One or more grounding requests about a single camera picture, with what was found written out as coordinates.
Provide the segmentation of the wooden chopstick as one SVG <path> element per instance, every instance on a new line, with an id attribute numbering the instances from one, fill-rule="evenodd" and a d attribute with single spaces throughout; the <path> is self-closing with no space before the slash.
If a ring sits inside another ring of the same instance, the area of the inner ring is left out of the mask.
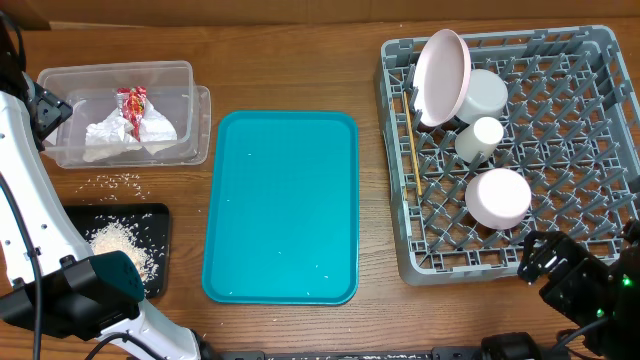
<path id="1" fill-rule="evenodd" d="M 423 191 L 421 186 L 421 177 L 420 177 L 419 168 L 418 168 L 418 158 L 416 154 L 416 147 L 415 147 L 415 141 L 414 141 L 414 135 L 413 135 L 411 110 L 410 110 L 409 101 L 408 101 L 408 94 L 406 91 L 402 93 L 402 100 L 403 100 L 404 113 L 406 117 L 406 127 L 407 127 L 407 132 L 409 137 L 411 164 L 412 164 L 412 170 L 413 170 L 414 180 L 416 184 L 416 193 L 419 197 L 422 197 Z"/>

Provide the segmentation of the teal serving tray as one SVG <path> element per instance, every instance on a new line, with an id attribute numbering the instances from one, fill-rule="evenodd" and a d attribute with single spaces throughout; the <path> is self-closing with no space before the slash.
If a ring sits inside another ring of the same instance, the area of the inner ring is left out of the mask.
<path id="1" fill-rule="evenodd" d="M 341 305 L 359 275 L 358 127 L 327 111 L 219 124 L 201 284 L 226 304 Z"/>

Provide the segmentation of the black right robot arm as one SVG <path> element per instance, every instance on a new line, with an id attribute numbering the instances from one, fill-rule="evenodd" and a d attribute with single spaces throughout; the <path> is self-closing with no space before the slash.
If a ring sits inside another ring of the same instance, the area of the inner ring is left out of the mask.
<path id="1" fill-rule="evenodd" d="M 532 231 L 524 239 L 517 274 L 531 284 L 546 275 L 539 295 L 551 308 L 577 325 L 561 330 L 550 348 L 527 333 L 482 340 L 474 359 L 569 359 L 583 356 L 568 348 L 576 338 L 594 357 L 639 357 L 639 221 L 629 220 L 622 238 L 629 243 L 616 262 L 607 265 L 567 234 Z"/>

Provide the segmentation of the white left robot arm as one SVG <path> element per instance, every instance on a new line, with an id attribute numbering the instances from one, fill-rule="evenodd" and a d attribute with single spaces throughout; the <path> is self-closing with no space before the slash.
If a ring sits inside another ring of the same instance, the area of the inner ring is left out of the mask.
<path id="1" fill-rule="evenodd" d="M 4 322 L 42 338 L 95 339 L 136 359 L 215 359 L 195 331 L 169 320 L 145 297 L 123 252 L 93 253 L 67 216 L 43 166 L 45 138 L 71 107 L 33 82 L 19 27 L 1 17 L 1 247 L 11 292 Z"/>

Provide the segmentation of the clear plastic bin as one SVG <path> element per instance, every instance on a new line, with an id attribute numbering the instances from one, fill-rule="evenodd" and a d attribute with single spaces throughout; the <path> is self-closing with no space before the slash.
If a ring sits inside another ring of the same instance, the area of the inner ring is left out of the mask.
<path id="1" fill-rule="evenodd" d="M 208 154 L 209 90 L 186 61 L 59 67 L 39 85 L 72 107 L 45 141 L 62 168 L 196 165 Z"/>

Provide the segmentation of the white cup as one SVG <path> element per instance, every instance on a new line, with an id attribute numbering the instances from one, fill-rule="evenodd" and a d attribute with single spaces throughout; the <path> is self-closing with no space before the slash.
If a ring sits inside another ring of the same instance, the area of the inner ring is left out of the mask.
<path id="1" fill-rule="evenodd" d="M 454 143 L 459 158 L 471 163 L 477 154 L 488 159 L 504 136 L 504 128 L 493 117 L 482 117 L 465 128 Z"/>

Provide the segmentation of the red snack wrapper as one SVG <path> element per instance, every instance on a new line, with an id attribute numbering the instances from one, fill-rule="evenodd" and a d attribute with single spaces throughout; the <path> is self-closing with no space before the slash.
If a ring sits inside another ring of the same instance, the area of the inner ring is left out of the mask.
<path id="1" fill-rule="evenodd" d="M 139 130 L 145 114 L 147 89 L 142 86 L 118 88 L 116 99 L 121 115 L 132 125 L 130 135 L 140 140 Z"/>

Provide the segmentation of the white napkin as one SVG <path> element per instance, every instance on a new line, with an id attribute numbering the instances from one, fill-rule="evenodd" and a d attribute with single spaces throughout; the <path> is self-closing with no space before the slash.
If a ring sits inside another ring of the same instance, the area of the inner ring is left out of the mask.
<path id="1" fill-rule="evenodd" d="M 139 141 L 130 134 L 132 129 L 133 125 L 118 110 L 111 112 L 99 123 L 89 124 L 86 127 L 83 160 L 94 162 L 139 150 Z"/>
<path id="2" fill-rule="evenodd" d="M 175 144 L 177 132 L 172 123 L 147 100 L 145 114 L 140 124 L 140 142 L 151 155 Z"/>

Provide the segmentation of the small pink plate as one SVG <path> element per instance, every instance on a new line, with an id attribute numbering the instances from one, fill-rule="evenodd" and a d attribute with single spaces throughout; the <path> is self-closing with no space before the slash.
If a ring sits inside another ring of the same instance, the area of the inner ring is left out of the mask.
<path id="1" fill-rule="evenodd" d="M 511 229 L 525 217 L 531 204 L 531 188 L 519 173 L 496 168 L 474 177 L 467 185 L 465 203 L 481 225 Z"/>

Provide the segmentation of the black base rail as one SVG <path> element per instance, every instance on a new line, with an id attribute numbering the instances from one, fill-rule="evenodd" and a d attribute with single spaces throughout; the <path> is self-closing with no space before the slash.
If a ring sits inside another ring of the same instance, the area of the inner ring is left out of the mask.
<path id="1" fill-rule="evenodd" d="M 490 360 L 490 359 L 569 359 L 567 352 L 549 355 L 548 352 L 504 354 L 479 347 L 434 347 L 422 351 L 382 352 L 307 352 L 267 354 L 263 351 L 219 352 L 219 360 Z"/>

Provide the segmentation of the grey dishwasher rack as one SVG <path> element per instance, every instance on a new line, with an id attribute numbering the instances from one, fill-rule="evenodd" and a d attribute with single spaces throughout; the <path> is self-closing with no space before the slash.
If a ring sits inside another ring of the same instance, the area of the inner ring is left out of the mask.
<path id="1" fill-rule="evenodd" d="M 469 34 L 471 65 L 496 73 L 508 100 L 505 134 L 487 160 L 463 161 L 463 123 L 422 128 L 411 83 L 421 38 L 392 39 L 374 76 L 389 167 L 391 218 L 402 280 L 413 286 L 487 281 L 516 273 L 524 237 L 562 231 L 605 263 L 639 213 L 639 103 L 614 33 L 605 26 Z M 423 196 L 416 193 L 402 93 L 411 110 Z M 464 202 L 473 177 L 524 176 L 531 205 L 512 229 L 478 224 Z"/>

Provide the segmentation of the scattered rice grains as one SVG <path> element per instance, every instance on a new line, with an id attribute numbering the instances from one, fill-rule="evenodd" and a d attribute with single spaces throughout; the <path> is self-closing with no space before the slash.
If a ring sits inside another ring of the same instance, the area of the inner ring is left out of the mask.
<path id="1" fill-rule="evenodd" d="M 124 172 L 90 177 L 74 191 L 74 194 L 85 205 L 97 205 L 125 200 L 145 201 L 151 192 L 145 189 L 139 174 Z"/>

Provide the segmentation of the pile of rice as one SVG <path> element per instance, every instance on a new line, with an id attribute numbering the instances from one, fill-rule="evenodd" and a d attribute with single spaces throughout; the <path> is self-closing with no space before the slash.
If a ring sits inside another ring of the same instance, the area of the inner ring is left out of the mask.
<path id="1" fill-rule="evenodd" d="M 159 265 L 152 257 L 152 253 L 136 244 L 137 238 L 130 226 L 119 222 L 111 222 L 96 230 L 89 240 L 89 245 L 95 255 L 114 251 L 125 253 L 135 265 L 144 284 L 157 276 Z"/>

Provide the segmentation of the large pink plate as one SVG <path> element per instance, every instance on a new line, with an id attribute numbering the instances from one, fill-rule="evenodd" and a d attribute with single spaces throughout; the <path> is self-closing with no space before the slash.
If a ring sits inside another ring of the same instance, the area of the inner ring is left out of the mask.
<path id="1" fill-rule="evenodd" d="M 442 29 L 429 38 L 415 67 L 414 110 L 426 127 L 437 127 L 460 109 L 470 83 L 471 57 L 466 42 L 453 30 Z"/>

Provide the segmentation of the black plastic tray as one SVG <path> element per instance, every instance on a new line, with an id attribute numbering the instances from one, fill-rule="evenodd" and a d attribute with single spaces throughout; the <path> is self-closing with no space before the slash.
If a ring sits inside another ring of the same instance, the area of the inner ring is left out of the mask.
<path id="1" fill-rule="evenodd" d="M 96 230 L 111 222 L 130 226 L 137 238 L 136 244 L 149 250 L 159 265 L 156 278 L 146 284 L 142 282 L 145 297 L 152 299 L 164 294 L 168 281 L 171 239 L 171 215 L 166 205 L 77 205 L 67 206 L 65 211 L 88 243 Z"/>

